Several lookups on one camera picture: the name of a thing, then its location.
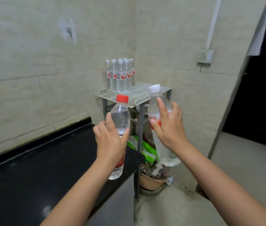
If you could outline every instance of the plastic water bottle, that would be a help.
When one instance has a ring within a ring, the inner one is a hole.
[[[129,60],[124,59],[124,70],[127,75],[126,77],[126,90],[127,92],[131,91],[132,88],[132,72],[131,69],[129,69]]]
[[[111,69],[110,69],[110,90],[112,92],[117,92],[116,87],[116,59],[111,60]]]
[[[124,61],[122,59],[118,59],[118,65],[117,65],[117,69],[116,69],[116,88],[117,88],[117,92],[119,94],[124,94],[127,90],[126,90],[126,72],[124,70],[124,65],[123,65]]]
[[[132,86],[136,84],[136,79],[135,79],[135,65],[133,59],[129,59],[130,62],[130,67],[131,67],[131,73],[132,73]]]
[[[148,116],[149,119],[154,119],[155,121],[158,122],[159,125],[161,125],[160,121],[160,111],[159,111],[159,105],[157,102],[157,97],[160,97],[165,106],[168,109],[169,114],[172,112],[172,105],[169,102],[168,99],[166,99],[160,92],[160,85],[154,85],[149,87],[149,91],[151,94],[151,100],[148,106]],[[177,166],[181,161],[180,159],[168,148],[166,148],[161,141],[159,140],[156,132],[152,128],[152,134],[153,134],[153,139],[154,143],[156,146],[156,151],[159,156],[160,162],[168,167],[174,167]]]
[[[125,130],[127,128],[130,128],[130,113],[127,107],[128,99],[129,97],[126,95],[117,95],[116,105],[111,110],[111,117],[118,131],[118,134],[120,135],[120,138],[123,136]],[[110,175],[110,180],[117,179],[122,175],[124,168],[124,158],[125,153]]]
[[[105,86],[106,86],[106,89],[108,89],[108,90],[111,90],[111,88],[110,88],[110,69],[111,69],[110,60],[107,59],[106,60],[106,68],[104,70],[104,78],[105,78]]]

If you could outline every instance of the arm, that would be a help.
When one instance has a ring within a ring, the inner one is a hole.
[[[163,101],[157,101],[161,126],[150,120],[157,136],[188,167],[224,221],[228,225],[265,226],[266,208],[188,142],[178,105],[172,102],[169,116]]]
[[[82,226],[86,223],[101,188],[123,156],[129,137],[127,129],[120,139],[110,113],[106,121],[93,128],[97,141],[97,159],[41,226]]]

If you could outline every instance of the black countertop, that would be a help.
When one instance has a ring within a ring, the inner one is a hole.
[[[89,169],[97,148],[90,121],[78,122],[0,156],[0,225],[39,225]],[[123,174],[106,182],[90,216],[143,160],[142,154],[127,147]]]

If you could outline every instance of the wall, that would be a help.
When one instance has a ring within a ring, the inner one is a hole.
[[[0,0],[0,152],[103,119],[103,61],[135,50],[136,0]],[[64,41],[71,17],[77,44]]]
[[[208,156],[238,80],[266,0],[223,0],[211,47],[211,66],[198,66],[216,0],[137,0],[138,80],[172,87],[191,143]],[[175,180],[194,190],[196,180],[180,164]]]

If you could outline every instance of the red bottle cap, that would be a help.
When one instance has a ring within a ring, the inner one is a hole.
[[[129,97],[127,95],[121,95],[121,94],[118,94],[116,96],[116,101],[117,102],[121,102],[121,103],[128,103],[128,100],[129,100]]]

